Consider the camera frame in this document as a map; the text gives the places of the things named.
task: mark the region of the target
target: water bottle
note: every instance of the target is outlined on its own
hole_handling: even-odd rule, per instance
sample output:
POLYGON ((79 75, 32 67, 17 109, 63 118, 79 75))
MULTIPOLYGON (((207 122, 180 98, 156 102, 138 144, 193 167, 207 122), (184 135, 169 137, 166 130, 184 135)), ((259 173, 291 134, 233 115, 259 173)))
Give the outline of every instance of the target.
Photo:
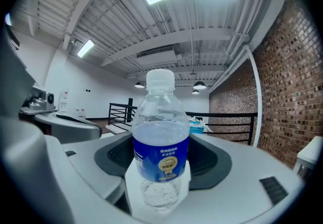
POLYGON ((180 194, 189 142, 189 121, 173 95, 174 73, 156 69, 147 74, 148 94, 138 106, 132 124, 137 168, 145 179, 144 202, 168 208, 180 194))

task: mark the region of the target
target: white curved pipe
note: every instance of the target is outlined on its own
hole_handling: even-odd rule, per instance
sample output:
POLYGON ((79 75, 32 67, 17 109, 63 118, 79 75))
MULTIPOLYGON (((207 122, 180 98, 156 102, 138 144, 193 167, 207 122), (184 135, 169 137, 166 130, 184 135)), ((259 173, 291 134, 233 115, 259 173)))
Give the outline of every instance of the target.
POLYGON ((256 81, 256 88, 257 88, 257 101, 258 101, 258 117, 257 117, 257 127, 256 127, 256 134, 254 136, 253 147, 258 146, 259 138, 260 138, 260 130, 261 130, 261 123, 262 123, 262 95, 261 95, 261 84, 260 78, 258 74, 258 69, 256 62, 253 58, 252 52, 248 45, 244 46, 246 48, 247 54, 249 55, 250 62, 253 69, 254 78, 256 81))

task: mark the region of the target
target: red brick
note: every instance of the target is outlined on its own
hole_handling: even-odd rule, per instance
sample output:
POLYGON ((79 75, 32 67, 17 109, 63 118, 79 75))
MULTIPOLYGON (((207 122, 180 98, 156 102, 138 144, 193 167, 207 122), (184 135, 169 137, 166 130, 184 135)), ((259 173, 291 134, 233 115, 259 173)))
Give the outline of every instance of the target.
MULTIPOLYGON (((253 55, 262 89, 262 126, 258 147, 289 167, 315 135, 323 135, 322 41, 299 0, 286 0, 277 19, 253 55)), ((210 94, 211 113, 257 112, 250 61, 244 62, 210 94)), ((210 119, 210 123, 241 123, 210 119)), ((213 128, 243 130, 241 127, 213 128)), ((243 135, 216 135, 244 139, 243 135)))

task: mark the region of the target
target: bottle holder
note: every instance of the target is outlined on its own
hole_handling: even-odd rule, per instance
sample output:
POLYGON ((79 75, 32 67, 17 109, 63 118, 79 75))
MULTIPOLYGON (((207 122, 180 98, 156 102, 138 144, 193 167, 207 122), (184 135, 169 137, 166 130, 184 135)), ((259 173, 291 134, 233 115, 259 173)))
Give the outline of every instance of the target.
MULTIPOLYGON (((107 174, 123 177, 134 158, 132 134, 125 135, 99 149, 94 160, 107 174)), ((224 150, 190 133, 188 156, 190 163, 190 190, 210 189, 230 172, 232 161, 224 150)))

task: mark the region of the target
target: blue container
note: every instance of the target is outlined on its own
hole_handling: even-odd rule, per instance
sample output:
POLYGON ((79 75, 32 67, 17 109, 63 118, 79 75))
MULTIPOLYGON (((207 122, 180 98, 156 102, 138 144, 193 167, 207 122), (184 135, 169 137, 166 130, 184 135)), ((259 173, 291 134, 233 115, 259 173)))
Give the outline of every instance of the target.
MULTIPOLYGON (((195 121, 190 121, 190 124, 199 124, 200 122, 195 122, 195 121)), ((198 133, 198 134, 203 134, 204 127, 195 127, 191 126, 190 127, 190 133, 198 133)))

